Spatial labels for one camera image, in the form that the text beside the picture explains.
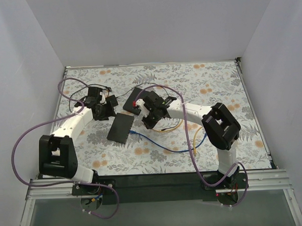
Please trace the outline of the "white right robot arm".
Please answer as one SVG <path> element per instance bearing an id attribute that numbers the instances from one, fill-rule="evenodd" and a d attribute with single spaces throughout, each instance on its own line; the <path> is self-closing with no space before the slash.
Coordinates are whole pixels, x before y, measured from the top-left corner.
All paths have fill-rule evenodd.
<path id="1" fill-rule="evenodd" d="M 175 97 L 163 99 L 152 91 L 142 99 L 137 97 L 134 106 L 141 110 L 142 122 L 148 129 L 153 129 L 163 118 L 177 118 L 201 125 L 211 144 L 217 148 L 220 178 L 231 179 L 238 174 L 235 142 L 241 126 L 224 104 L 199 106 Z"/>

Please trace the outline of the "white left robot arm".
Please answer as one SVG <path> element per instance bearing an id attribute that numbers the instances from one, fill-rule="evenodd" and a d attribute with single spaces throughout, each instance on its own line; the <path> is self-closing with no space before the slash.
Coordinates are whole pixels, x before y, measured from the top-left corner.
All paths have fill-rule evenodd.
<path id="1" fill-rule="evenodd" d="M 75 141 L 92 120 L 108 120 L 114 117 L 112 102 L 93 103 L 75 107 L 74 115 L 67 119 L 51 135 L 39 140 L 39 172 L 42 175 L 67 178 L 82 183 L 92 183 L 95 172 L 78 163 Z"/>

